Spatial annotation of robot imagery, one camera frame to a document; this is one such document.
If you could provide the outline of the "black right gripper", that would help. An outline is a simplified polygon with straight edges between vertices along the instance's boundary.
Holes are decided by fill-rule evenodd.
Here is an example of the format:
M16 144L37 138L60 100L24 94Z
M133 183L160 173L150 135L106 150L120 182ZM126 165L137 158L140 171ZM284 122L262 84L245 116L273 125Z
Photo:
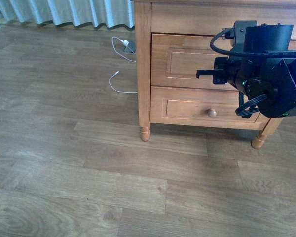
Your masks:
M237 88L237 78L249 69L245 59L255 59L261 53L258 43L259 26L254 20L235 21L233 27L224 28L212 38L212 50L222 55L215 58L214 70L197 70L196 77L213 76L213 84L229 83ZM225 50L215 46L218 38L230 40L232 49Z

